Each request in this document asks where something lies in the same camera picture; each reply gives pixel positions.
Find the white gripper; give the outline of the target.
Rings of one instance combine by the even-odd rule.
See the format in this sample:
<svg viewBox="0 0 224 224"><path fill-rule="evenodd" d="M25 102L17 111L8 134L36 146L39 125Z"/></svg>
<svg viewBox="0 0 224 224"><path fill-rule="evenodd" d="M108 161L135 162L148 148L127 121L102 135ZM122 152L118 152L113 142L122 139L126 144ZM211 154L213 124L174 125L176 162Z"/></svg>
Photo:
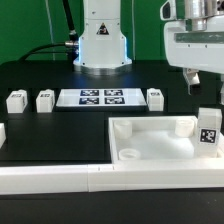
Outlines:
<svg viewBox="0 0 224 224"><path fill-rule="evenodd" d="M184 68L189 95L201 92L198 70L222 74L220 104L224 105L224 19L208 19L202 32L187 32L184 21L167 22L164 42L169 64Z"/></svg>

